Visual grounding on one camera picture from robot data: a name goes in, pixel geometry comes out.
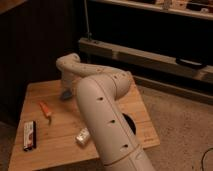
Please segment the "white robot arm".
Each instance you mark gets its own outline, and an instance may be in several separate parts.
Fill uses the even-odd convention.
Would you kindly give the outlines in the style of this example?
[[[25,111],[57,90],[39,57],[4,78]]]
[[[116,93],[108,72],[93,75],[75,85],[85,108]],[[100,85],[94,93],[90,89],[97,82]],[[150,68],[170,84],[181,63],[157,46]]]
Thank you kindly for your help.
[[[71,88],[73,75],[81,80],[76,101],[105,171],[156,171],[116,101],[131,87],[124,70],[80,62],[76,53],[59,57],[62,87]]]

